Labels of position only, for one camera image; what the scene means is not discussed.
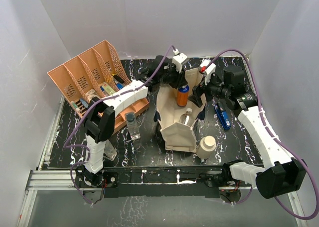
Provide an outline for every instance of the white wall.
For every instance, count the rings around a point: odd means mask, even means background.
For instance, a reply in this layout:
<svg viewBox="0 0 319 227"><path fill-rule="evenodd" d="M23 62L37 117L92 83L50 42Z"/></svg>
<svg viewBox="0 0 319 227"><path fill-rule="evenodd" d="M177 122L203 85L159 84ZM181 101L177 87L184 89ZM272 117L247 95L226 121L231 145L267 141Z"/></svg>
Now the white wall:
<svg viewBox="0 0 319 227"><path fill-rule="evenodd" d="M319 0L280 0L251 54L263 106L280 139L319 184ZM315 209L308 178L298 191L306 215ZM319 226L319 218L309 222Z"/></svg>
<svg viewBox="0 0 319 227"><path fill-rule="evenodd" d="M40 0L0 0L0 222L15 226L61 94L46 74L69 59Z"/></svg>
<svg viewBox="0 0 319 227"><path fill-rule="evenodd" d="M103 39L121 58L173 43L188 56L250 53L278 0L41 0L71 56Z"/></svg>

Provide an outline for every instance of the beige bag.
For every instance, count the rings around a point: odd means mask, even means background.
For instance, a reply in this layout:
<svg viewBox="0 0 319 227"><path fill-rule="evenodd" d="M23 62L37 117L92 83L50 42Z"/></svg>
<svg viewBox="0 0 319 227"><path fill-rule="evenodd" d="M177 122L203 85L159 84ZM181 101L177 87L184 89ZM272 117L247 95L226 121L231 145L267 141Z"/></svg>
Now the beige bag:
<svg viewBox="0 0 319 227"><path fill-rule="evenodd" d="M188 95L190 96L192 88L200 83L202 75L196 68L187 70L185 78L189 85ZM198 114L204 109L205 105L199 108L191 101L188 101L187 105L182 108L177 105L176 98L176 89L167 84L160 86L156 104L157 112L160 115L160 131L165 141L165 149L196 153L196 136L193 128ZM203 104L205 104L205 95L202 95L201 99ZM179 123L180 116L186 113L187 108L192 109L192 116L195 120L192 127Z"/></svg>

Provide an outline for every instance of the black table surface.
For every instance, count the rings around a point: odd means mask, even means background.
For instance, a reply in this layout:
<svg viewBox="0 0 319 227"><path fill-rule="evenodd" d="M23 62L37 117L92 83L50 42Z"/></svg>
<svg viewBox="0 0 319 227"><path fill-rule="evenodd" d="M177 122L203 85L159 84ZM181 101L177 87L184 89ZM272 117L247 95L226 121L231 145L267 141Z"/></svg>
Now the black table surface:
<svg viewBox="0 0 319 227"><path fill-rule="evenodd" d="M200 65L203 58L191 58L186 64L187 69ZM147 65L150 60L122 60L122 65L130 79L133 79L139 69ZM224 57L215 62L217 67L238 65L244 67L241 57ZM250 83L245 77L247 90L251 90ZM104 160L104 166L190 166L190 165L222 165L223 163L241 159L250 164L262 164L260 154L245 127L237 120L234 113L227 109L232 127L224 131L213 105L219 100L214 99L205 108L205 120L198 121L196 128L197 143L208 135L215 137L216 149L207 160L202 160L194 153L166 151L164 140L159 133L159 127L153 121L156 110L157 92L150 94L147 99L149 108L137 117L141 139L132 141L127 127L122 128L110 138L110 142L118 151L114 161ZM79 121L79 116L65 101L61 118L53 143L50 162L42 169L70 168L77 161L84 161L84 148L62 149L62 146ZM84 128L80 127L71 140L71 144L86 144Z"/></svg>

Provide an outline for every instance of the orange bottle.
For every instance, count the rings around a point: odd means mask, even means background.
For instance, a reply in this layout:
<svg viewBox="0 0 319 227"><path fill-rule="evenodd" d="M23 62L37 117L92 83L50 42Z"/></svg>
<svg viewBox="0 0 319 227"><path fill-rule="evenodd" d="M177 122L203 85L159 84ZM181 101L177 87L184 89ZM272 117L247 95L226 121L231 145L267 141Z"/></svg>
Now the orange bottle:
<svg viewBox="0 0 319 227"><path fill-rule="evenodd" d="M189 86L186 85L186 87L181 87L177 90L177 105L180 107L184 107L187 104L188 101L188 92L189 92Z"/></svg>

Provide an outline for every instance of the orange basket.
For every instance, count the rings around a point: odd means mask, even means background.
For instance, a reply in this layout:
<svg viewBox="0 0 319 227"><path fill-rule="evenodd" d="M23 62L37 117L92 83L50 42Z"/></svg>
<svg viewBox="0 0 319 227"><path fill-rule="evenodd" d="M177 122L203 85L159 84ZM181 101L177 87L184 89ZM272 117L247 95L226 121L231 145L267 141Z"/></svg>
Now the orange basket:
<svg viewBox="0 0 319 227"><path fill-rule="evenodd" d="M89 90L94 89L100 98L105 97L100 89L104 82L115 92L119 90L112 77L114 74L121 77L125 85L131 83L115 48L106 40L48 72L65 99L81 118L87 109L80 102L80 98L89 103L86 96ZM134 112L135 115L139 115L148 107L149 102L144 98L120 112L115 118L114 133L126 125L126 113Z"/></svg>

